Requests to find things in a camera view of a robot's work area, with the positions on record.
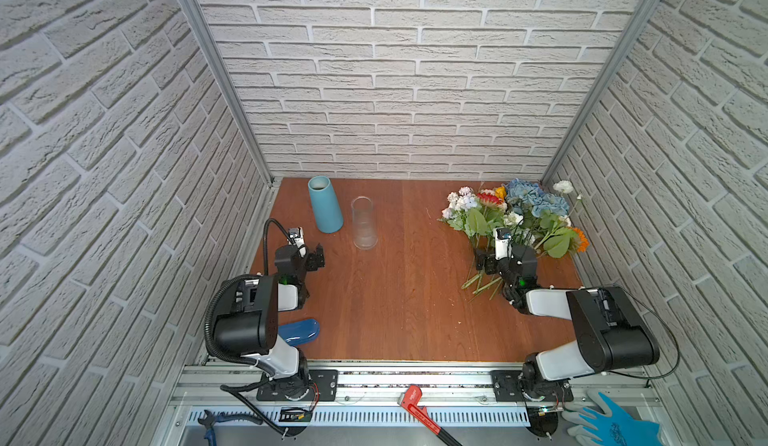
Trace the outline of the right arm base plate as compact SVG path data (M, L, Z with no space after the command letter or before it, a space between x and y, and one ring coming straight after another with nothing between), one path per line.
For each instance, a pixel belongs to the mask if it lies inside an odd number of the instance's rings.
M548 381L523 370L493 370L490 377L497 402L566 403L574 399L567 380Z

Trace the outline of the pale blue rose bunch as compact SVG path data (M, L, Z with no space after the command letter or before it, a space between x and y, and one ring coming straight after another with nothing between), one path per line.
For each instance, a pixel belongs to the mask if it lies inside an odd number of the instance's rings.
M533 208L545 195L538 183L520 179L510 181L504 188L505 201L510 206Z

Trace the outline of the red pipe wrench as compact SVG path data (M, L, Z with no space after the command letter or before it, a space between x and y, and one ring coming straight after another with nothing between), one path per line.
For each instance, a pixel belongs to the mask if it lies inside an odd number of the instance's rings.
M413 384L403 393L399 400L399 405L411 417L431 431L443 444L447 446L461 446L461 443L454 438L446 429L440 427L429 415L427 409L419 405L422 398L422 390L419 386Z

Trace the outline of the white green mixed bouquet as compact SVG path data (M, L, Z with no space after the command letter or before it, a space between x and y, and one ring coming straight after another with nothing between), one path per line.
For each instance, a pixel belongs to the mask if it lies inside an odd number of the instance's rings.
M469 225L475 234L469 236L472 246L472 268L474 273L461 285L463 290L469 289L475 297L484 292L491 296L503 295L509 301L516 303L526 290L507 288L498 274L486 275L475 268L474 250L482 249L494 252L493 231L506 227L512 232L512 245L531 247L537 256L537 261L543 257L562 258L571 252L570 243L573 237L570 219L544 213L536 218L531 213L532 208L512 207L506 211L498 211L486 207L471 211Z

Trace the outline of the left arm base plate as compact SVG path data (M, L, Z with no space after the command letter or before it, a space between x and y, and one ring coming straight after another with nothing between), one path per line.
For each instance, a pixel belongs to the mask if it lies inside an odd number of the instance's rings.
M270 381L258 389L256 397L260 402L333 402L336 399L338 379L338 370L310 369L306 377L296 374L290 378Z

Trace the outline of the dark blue oval dish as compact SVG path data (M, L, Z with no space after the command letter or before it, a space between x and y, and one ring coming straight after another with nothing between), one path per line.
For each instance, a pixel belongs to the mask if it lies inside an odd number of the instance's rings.
M278 327L278 335L289 346L298 347L311 343L320 333L319 322L315 319L305 319L283 324Z

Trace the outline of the pink lilac flower bouquet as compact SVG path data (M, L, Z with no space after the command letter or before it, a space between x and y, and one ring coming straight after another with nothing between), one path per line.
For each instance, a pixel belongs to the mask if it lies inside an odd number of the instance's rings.
M481 205L478 196L470 187L462 187L457 192L451 192L447 196L448 206L442 210L440 221L456 231L463 231L472 236L474 230L469 225L471 211L480 210Z

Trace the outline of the blue work glove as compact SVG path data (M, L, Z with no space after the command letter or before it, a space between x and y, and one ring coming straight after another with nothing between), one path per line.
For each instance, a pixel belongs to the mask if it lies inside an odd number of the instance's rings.
M662 445L658 423L634 419L598 390L588 390L587 396L595 408L571 405L562 412L562 418L572 423L567 434L579 445Z

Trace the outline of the clear ribbed glass vase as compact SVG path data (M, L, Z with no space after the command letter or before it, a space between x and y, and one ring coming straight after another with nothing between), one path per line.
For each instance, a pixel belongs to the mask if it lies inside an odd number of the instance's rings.
M354 245L360 250L373 249L378 242L373 201L358 196L352 201L351 210Z

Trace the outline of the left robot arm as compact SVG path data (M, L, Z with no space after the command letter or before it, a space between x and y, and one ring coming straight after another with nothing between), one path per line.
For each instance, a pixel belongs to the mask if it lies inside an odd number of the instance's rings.
M204 341L210 356L255 367L268 398L278 401L320 399L301 345L317 339L314 319L285 326L281 312L302 308L309 297L306 274L325 266L324 250L286 245L276 252L274 275L241 275L225 281L210 300L204 317Z

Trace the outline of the orange flower at right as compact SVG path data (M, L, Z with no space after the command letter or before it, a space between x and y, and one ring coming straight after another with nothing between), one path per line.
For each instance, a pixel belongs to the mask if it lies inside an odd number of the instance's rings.
M575 227L573 227L571 231L573 232L573 237L570 243L569 251L571 253L585 252L590 245L585 233L581 229Z

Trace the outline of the teal ceramic vase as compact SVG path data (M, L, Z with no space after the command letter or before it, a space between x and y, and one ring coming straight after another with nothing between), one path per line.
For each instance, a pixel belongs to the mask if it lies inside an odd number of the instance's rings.
M331 180L326 176L315 176L308 182L308 191L318 230L324 234L339 231L344 220Z

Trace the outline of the red gerbera flower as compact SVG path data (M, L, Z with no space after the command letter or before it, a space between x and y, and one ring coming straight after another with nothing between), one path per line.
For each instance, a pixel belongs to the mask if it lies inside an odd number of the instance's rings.
M498 211L505 211L507 209L506 202L502 198L497 197L493 191L479 192L476 194L476 197L483 207Z

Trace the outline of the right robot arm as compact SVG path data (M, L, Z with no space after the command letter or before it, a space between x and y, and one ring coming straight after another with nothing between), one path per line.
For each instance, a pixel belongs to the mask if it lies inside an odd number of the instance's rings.
M474 262L519 313L566 320L575 334L567 344L529 355L519 370L494 372L498 401L571 401L571 379L659 360L658 341L623 288L543 288L534 251L504 242L494 252L476 249Z

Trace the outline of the blue hydrangea flower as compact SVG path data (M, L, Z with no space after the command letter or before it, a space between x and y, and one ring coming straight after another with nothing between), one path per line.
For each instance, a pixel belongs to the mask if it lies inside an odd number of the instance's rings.
M567 217L570 214L570 205L562 196L545 193L533 199L531 213L536 218L540 218L544 213Z

